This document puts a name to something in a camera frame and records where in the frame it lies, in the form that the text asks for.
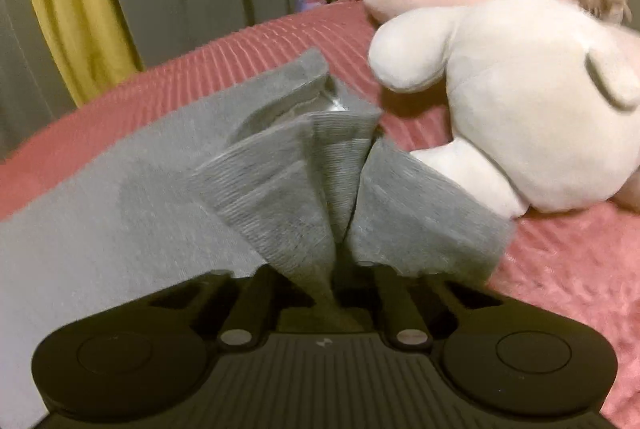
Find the leg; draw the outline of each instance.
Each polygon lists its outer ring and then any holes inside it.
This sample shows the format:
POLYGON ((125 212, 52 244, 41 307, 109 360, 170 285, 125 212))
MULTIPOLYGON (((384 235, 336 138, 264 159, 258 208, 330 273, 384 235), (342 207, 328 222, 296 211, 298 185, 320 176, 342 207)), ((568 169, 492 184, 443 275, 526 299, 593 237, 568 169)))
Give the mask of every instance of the leg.
POLYGON ((503 218, 518 218, 529 208, 510 181, 484 154, 462 138, 412 155, 466 190, 503 218))

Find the plush arm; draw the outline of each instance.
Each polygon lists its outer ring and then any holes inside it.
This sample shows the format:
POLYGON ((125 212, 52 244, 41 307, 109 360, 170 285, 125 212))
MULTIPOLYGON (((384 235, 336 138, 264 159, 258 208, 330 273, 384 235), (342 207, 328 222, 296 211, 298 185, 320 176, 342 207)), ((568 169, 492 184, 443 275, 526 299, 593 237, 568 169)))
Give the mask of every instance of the plush arm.
POLYGON ((371 41, 369 65, 383 86, 415 92, 436 83, 467 7, 418 8, 383 24, 371 41))

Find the bed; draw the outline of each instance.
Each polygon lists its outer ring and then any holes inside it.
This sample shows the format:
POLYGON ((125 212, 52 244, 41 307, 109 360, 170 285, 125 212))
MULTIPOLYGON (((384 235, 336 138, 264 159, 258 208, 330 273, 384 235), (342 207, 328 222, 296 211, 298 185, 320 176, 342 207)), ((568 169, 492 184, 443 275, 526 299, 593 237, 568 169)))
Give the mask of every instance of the bed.
MULTIPOLYGON (((366 62, 374 31, 361 0, 340 0, 247 28, 142 73, 31 138, 0 166, 0 219, 28 206, 118 139, 207 94, 318 47, 332 72, 385 110, 382 126, 409 150, 449 139, 444 88, 380 89, 366 62)), ((604 414, 640 428, 640 216, 611 203, 557 217, 530 215, 490 285, 587 323, 615 347, 620 369, 604 414)))

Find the gray sock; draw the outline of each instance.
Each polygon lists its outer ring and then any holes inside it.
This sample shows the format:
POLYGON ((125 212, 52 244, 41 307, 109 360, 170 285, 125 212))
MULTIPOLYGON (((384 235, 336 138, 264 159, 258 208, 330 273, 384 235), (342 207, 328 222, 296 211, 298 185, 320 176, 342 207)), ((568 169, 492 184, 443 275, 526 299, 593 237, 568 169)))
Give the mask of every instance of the gray sock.
POLYGON ((404 275, 446 272, 485 281, 513 234, 463 189, 381 139, 360 176, 345 249, 404 275))
MULTIPOLYGON (((46 413, 30 361, 52 330, 212 269, 245 277, 263 265, 241 234, 188 193, 185 171, 310 109, 379 115, 346 93, 310 50, 121 139, 1 221, 0 426, 31 427, 46 413)), ((349 169, 349 200, 326 207, 335 228, 353 208, 360 168, 349 169)))
POLYGON ((313 112, 268 128, 188 174, 186 186, 316 303, 332 330, 359 325, 331 290, 378 112, 313 112))

